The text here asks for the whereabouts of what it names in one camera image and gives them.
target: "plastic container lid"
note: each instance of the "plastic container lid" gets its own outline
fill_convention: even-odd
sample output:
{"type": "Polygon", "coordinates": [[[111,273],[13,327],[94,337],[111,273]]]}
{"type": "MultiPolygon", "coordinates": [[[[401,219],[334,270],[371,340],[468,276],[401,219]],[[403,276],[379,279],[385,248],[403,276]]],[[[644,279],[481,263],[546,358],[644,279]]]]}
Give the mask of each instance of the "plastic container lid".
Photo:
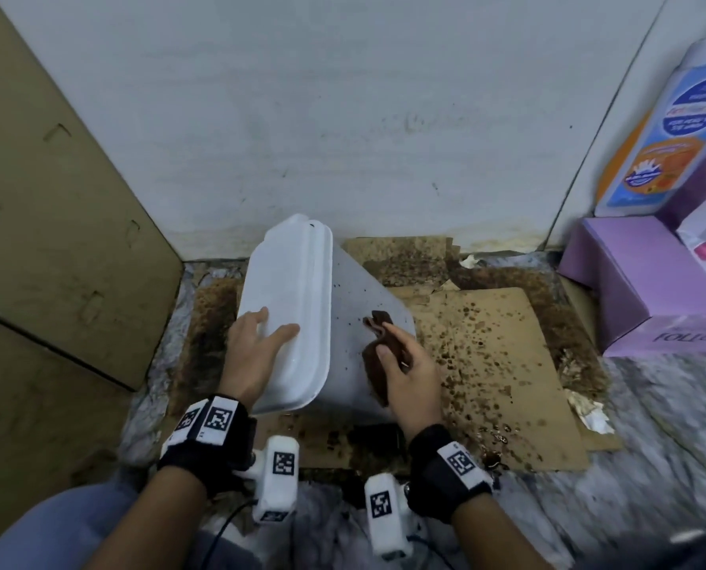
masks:
{"type": "Polygon", "coordinates": [[[254,414],[287,412],[309,404],[329,374],[332,322],[332,231],[295,214],[270,229],[247,266],[238,315],[269,309],[259,328],[270,335],[283,324],[301,332],[280,350],[254,414]]]}

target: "right hand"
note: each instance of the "right hand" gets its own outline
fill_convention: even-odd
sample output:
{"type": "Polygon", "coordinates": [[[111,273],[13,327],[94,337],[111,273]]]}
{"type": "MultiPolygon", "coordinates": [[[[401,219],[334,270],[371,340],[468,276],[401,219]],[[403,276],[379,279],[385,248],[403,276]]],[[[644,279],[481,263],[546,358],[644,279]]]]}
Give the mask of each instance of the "right hand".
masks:
{"type": "Polygon", "coordinates": [[[443,423],[440,399],[440,366],[408,332],[385,323],[400,340],[413,359],[412,368],[404,374],[396,356],[387,346],[377,346],[377,355],[387,374],[387,398],[408,443],[416,434],[433,424],[443,423]]]}

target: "black cable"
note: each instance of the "black cable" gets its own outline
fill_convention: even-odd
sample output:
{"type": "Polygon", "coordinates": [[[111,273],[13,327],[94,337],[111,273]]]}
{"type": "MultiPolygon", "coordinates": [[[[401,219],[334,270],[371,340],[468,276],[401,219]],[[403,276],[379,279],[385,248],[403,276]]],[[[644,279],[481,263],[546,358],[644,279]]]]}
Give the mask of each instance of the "black cable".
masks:
{"type": "Polygon", "coordinates": [[[408,540],[409,542],[417,542],[419,544],[424,544],[424,546],[426,546],[432,553],[436,554],[443,561],[443,564],[445,564],[449,570],[455,570],[455,568],[453,568],[453,565],[448,562],[448,558],[443,556],[443,553],[438,550],[432,542],[429,542],[428,540],[425,540],[424,538],[422,538],[421,536],[417,536],[416,534],[407,536],[406,540],[408,540]]]}
{"type": "Polygon", "coordinates": [[[218,541],[221,539],[221,535],[224,534],[224,530],[226,530],[226,527],[229,526],[229,522],[234,520],[234,517],[237,516],[240,512],[242,512],[245,508],[248,506],[254,506],[258,503],[257,500],[248,500],[247,502],[244,502],[243,504],[240,504],[226,519],[224,522],[224,525],[221,527],[221,530],[218,531],[218,534],[216,534],[213,537],[213,542],[211,542],[210,547],[208,547],[208,552],[206,553],[206,557],[203,558],[203,563],[200,565],[200,570],[206,570],[208,567],[208,562],[210,562],[211,556],[213,556],[213,552],[215,551],[215,546],[218,544],[218,541]]]}

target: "blue jeans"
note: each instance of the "blue jeans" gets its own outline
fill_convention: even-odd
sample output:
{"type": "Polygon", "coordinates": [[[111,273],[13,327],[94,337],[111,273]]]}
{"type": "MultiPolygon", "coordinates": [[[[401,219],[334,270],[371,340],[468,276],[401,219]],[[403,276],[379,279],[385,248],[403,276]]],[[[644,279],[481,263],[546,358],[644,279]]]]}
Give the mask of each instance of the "blue jeans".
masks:
{"type": "MultiPolygon", "coordinates": [[[[0,536],[0,570],[80,570],[137,499],[113,480],[73,488],[37,504],[0,536]]],[[[213,535],[199,532],[186,568],[199,568],[213,535]]],[[[219,540],[209,569],[260,568],[253,554],[219,540]]]]}

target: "left hand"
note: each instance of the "left hand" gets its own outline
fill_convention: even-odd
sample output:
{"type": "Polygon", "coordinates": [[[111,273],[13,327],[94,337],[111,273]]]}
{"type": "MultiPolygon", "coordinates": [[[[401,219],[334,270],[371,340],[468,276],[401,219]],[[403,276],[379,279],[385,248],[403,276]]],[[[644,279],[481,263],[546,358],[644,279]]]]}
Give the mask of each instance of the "left hand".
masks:
{"type": "Polygon", "coordinates": [[[258,324],[269,319],[269,309],[245,312],[229,328],[224,371],[218,393],[231,396],[250,412],[266,389],[279,349],[300,332],[297,324],[285,324],[268,337],[258,336],[258,324]]]}

